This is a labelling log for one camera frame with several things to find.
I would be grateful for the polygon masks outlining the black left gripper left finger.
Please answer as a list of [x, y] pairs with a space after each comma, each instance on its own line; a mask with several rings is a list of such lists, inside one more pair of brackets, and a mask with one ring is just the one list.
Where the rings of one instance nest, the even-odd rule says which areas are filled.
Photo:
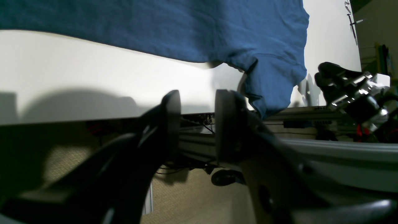
[[50, 186], [7, 199], [1, 214], [26, 224], [138, 224], [160, 166], [175, 156], [178, 90]]

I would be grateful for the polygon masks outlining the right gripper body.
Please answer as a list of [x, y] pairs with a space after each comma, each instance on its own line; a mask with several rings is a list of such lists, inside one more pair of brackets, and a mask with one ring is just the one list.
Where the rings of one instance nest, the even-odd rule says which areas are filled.
[[362, 125], [387, 121], [389, 112], [382, 94], [389, 85], [380, 81], [379, 74], [351, 71], [324, 62], [318, 66], [315, 82], [330, 110], [346, 113]]

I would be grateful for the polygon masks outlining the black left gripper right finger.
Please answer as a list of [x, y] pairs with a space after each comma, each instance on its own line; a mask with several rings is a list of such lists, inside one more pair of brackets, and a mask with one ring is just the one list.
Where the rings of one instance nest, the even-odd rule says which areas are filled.
[[218, 163], [240, 168], [257, 224], [396, 224], [397, 200], [337, 183], [282, 143], [235, 91], [215, 95]]

